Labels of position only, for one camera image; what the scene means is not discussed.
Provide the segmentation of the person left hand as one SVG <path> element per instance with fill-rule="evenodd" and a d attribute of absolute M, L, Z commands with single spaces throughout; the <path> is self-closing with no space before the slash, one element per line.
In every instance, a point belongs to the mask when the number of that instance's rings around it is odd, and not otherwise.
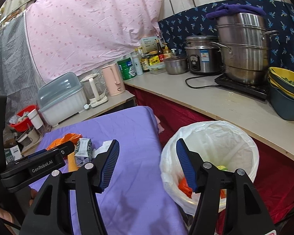
<path fill-rule="evenodd" d="M 16 193 L 16 199 L 20 203 L 21 209 L 25 212 L 25 214 L 27 214 L 30 206 L 34 202 L 36 195 L 37 190 L 31 187 L 23 188 Z M 19 225 L 19 222 L 15 219 L 15 216 L 8 211 L 7 207 L 0 206 L 0 218 L 10 223 Z"/>

